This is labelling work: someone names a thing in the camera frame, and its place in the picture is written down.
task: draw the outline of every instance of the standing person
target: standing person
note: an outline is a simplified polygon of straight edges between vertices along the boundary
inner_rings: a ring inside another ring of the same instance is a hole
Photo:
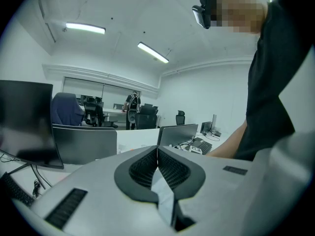
[[[128,113],[130,109],[136,110],[137,112],[139,111],[141,104],[141,99],[137,93],[137,91],[133,91],[132,94],[128,95],[126,102],[124,103],[124,109],[123,111],[127,111],[126,113],[126,130],[130,130],[130,122],[128,119]],[[134,130],[136,124],[132,123],[131,124],[131,130]]]
[[[271,148],[294,132],[279,94],[292,79],[310,50],[285,0],[200,0],[205,26],[260,34],[248,75],[244,123],[208,156],[253,160],[257,151]]]

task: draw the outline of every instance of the ceiling molding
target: ceiling molding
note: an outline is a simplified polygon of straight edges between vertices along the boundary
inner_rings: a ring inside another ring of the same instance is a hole
[[[221,65],[249,65],[252,63],[253,56],[243,56],[243,57],[233,57],[233,58],[224,58],[224,59],[213,59],[208,62],[190,65],[190,66],[183,66],[179,67],[174,70],[166,71],[162,74],[162,77],[170,76],[173,74],[201,69],[201,68],[208,68],[213,66],[221,66]]]
[[[158,96],[159,88],[104,71],[59,64],[42,64],[42,67],[47,80],[62,80],[65,77],[81,79],[138,90],[153,97]]]

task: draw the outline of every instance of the black shirt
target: black shirt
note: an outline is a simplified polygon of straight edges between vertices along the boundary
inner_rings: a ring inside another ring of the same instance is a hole
[[[130,100],[131,100],[131,96],[132,96],[132,95],[133,95],[134,97],[137,96],[136,93],[133,93],[133,94],[128,95],[126,102],[129,103],[129,104],[131,104]],[[141,99],[140,99],[140,97],[138,97],[138,104],[141,104]],[[130,106],[130,108],[136,109],[136,108],[137,108],[137,105]]]
[[[302,43],[282,0],[269,3],[248,75],[247,128],[234,158],[253,160],[258,150],[270,148],[294,132],[279,94],[309,48]]]

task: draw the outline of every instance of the keyboard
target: keyboard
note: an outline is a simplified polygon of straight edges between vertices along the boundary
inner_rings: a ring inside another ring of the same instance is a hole
[[[28,207],[34,202],[34,199],[22,190],[7,172],[0,178],[0,184],[10,198],[17,199]]]
[[[202,140],[201,138],[195,138],[191,146],[201,149],[203,155],[207,154],[212,148],[212,144]]]

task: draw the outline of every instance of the white device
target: white device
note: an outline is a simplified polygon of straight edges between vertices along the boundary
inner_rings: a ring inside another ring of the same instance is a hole
[[[197,154],[202,155],[201,149],[199,149],[198,147],[194,147],[194,146],[190,146],[190,147],[189,147],[189,152],[197,153]]]

